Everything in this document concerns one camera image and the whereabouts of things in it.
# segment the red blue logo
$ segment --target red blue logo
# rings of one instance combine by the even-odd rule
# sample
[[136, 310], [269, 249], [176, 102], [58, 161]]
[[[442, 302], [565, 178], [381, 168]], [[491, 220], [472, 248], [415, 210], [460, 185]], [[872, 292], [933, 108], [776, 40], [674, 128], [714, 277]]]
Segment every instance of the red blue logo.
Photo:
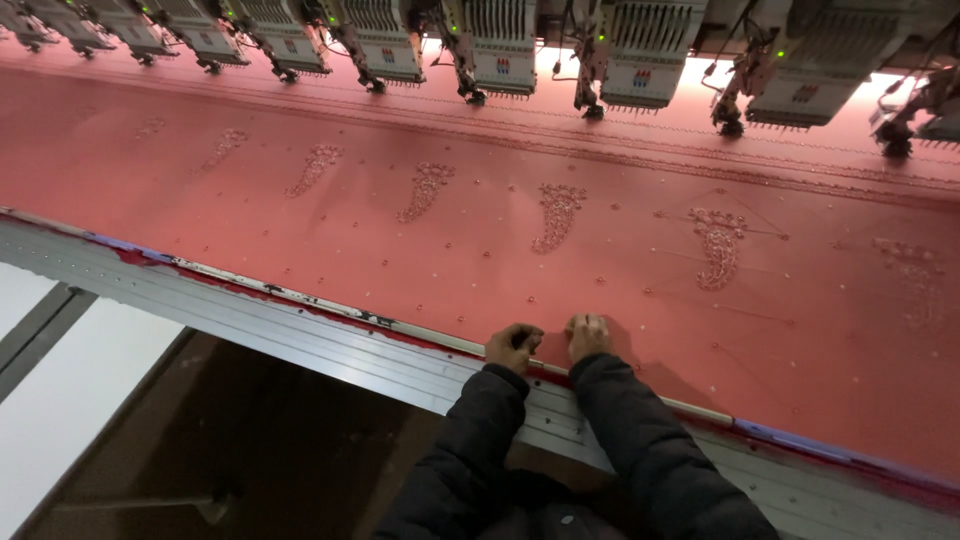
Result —
[[650, 84], [649, 69], [639, 69], [634, 76], [634, 88], [646, 88]]
[[808, 103], [813, 96], [817, 95], [817, 90], [820, 89], [820, 85], [803, 85], [797, 90], [797, 93], [793, 94], [794, 103]]

